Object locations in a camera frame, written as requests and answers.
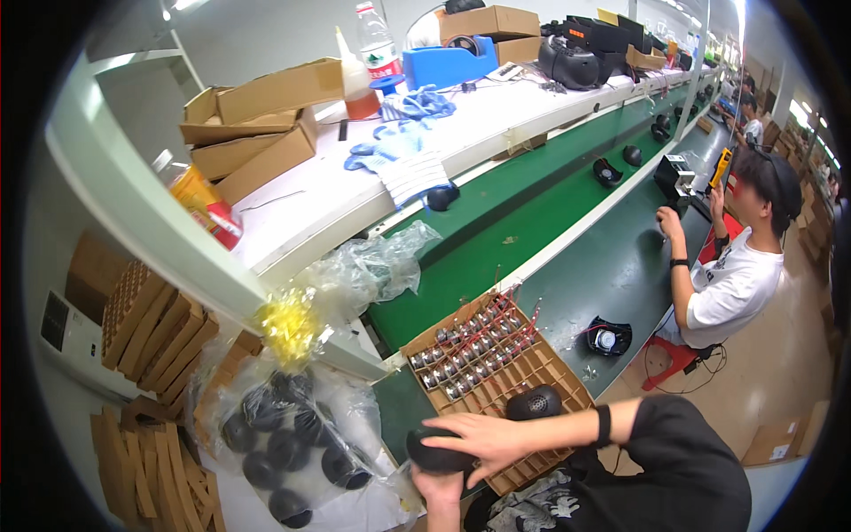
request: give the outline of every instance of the white t-shirt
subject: white t-shirt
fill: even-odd
[[[440,20],[429,13],[417,20],[405,36],[405,49],[440,46]]]
[[[783,254],[756,251],[747,245],[751,228],[721,253],[718,260],[691,272],[694,294],[688,300],[683,340],[701,349],[720,344],[743,329],[771,300],[783,271]]]
[[[757,139],[757,144],[762,144],[762,122],[759,121],[759,118],[754,118],[749,123],[745,125],[745,132],[743,135],[747,139],[747,134],[753,134],[753,138]]]

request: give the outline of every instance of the plastic bottle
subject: plastic bottle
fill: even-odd
[[[393,36],[384,19],[375,11],[372,2],[359,3],[355,10],[357,18],[360,19],[357,34],[361,43],[361,54],[369,69],[369,76],[378,79],[401,74],[402,63],[399,61]]]
[[[340,47],[340,58],[343,60],[343,100],[349,118],[366,118],[378,112],[381,106],[375,91],[369,87],[372,78],[369,71],[357,57],[349,51],[346,40],[337,26],[337,46]]]
[[[242,217],[194,164],[177,163],[169,150],[163,150],[151,166],[171,195],[201,227],[226,248],[237,245],[243,237]]]

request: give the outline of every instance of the wristband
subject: wristband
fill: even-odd
[[[597,434],[594,447],[602,449],[612,443],[609,438],[612,435],[612,413],[608,411],[607,404],[601,404],[597,407],[597,415],[600,417],[600,432]]]

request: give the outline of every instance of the tape roll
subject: tape roll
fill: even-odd
[[[482,50],[478,47],[478,43],[476,39],[470,37],[469,35],[456,35],[454,37],[450,37],[443,43],[444,48],[463,48],[470,52],[471,54],[478,57],[482,54]]]

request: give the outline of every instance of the glue bottle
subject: glue bottle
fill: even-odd
[[[340,47],[340,58],[343,60],[343,100],[346,101],[349,118],[357,120],[375,114],[381,104],[374,89],[369,87],[369,82],[372,81],[369,71],[366,65],[349,51],[339,26],[337,26],[337,46]]]

